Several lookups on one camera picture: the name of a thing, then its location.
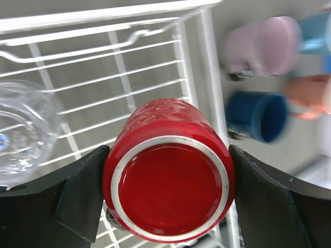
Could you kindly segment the lilac ceramic mug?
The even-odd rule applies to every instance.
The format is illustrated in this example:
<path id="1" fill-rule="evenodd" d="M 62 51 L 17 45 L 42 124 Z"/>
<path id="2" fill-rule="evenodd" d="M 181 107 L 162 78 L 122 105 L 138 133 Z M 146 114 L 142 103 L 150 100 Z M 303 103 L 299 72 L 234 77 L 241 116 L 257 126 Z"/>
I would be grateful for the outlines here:
<path id="1" fill-rule="evenodd" d="M 225 71 L 234 81 L 285 75 L 295 67 L 301 43 L 298 22 L 286 15 L 235 28 L 222 48 Z"/>

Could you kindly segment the clear glass cup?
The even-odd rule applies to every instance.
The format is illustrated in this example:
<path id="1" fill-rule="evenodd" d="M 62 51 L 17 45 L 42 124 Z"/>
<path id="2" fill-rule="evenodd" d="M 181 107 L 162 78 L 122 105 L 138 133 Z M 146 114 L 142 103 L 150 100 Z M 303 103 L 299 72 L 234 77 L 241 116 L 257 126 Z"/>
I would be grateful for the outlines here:
<path id="1" fill-rule="evenodd" d="M 63 105 L 42 85 L 1 82 L 1 186 L 21 184 L 53 152 Z"/>

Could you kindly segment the dark blue mug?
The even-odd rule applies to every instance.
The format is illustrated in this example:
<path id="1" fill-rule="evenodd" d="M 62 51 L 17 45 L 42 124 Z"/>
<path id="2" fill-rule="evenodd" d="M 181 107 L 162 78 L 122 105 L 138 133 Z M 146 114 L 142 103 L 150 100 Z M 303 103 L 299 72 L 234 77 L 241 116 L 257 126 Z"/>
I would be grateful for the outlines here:
<path id="1" fill-rule="evenodd" d="M 287 123 L 285 95 L 238 91 L 230 97 L 225 106 L 225 119 L 230 137 L 272 143 L 282 134 Z"/>

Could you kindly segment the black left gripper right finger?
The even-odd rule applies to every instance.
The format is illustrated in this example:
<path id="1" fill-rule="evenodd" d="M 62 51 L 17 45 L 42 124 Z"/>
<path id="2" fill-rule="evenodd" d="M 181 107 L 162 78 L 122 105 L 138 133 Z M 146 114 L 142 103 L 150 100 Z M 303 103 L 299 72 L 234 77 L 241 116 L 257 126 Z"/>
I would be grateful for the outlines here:
<path id="1" fill-rule="evenodd" d="M 330 247 L 330 190 L 229 146 L 245 247 Z"/>

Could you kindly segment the light blue floral mug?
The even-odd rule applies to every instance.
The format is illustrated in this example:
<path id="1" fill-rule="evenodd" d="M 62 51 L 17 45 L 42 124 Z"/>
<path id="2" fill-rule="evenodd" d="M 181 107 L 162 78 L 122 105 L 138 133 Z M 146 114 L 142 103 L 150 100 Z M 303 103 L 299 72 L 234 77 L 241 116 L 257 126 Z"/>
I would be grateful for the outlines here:
<path id="1" fill-rule="evenodd" d="M 300 52 L 330 55 L 330 11 L 319 12 L 298 23 L 303 36 Z"/>

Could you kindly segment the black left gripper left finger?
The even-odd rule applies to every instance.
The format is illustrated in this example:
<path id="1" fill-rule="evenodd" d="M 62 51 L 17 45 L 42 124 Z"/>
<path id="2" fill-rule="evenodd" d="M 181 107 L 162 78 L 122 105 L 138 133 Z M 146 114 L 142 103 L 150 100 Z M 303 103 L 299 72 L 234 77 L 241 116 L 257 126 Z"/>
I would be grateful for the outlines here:
<path id="1" fill-rule="evenodd" d="M 1 187 L 1 247 L 90 247 L 103 205 L 110 148 L 7 190 Z"/>

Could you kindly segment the terracotta pink mug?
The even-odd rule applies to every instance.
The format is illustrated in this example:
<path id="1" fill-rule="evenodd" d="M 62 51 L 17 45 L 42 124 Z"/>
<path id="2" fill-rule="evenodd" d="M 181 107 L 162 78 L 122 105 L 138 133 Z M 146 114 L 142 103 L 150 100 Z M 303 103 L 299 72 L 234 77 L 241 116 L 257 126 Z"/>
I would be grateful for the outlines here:
<path id="1" fill-rule="evenodd" d="M 291 112 L 298 119 L 316 119 L 330 114 L 330 74 L 296 77 L 285 85 L 284 93 L 290 104 L 306 108 L 303 113 Z"/>

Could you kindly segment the red ceramic mug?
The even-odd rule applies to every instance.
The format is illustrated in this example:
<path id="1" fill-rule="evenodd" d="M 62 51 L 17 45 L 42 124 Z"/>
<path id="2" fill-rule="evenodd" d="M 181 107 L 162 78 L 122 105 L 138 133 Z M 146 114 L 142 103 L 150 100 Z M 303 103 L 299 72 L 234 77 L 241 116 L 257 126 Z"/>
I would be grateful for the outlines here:
<path id="1" fill-rule="evenodd" d="M 185 242 L 227 214 L 235 195 L 234 163 L 197 108 L 157 99 L 126 121 L 105 161 L 102 190 L 112 217 L 132 234 Z"/>

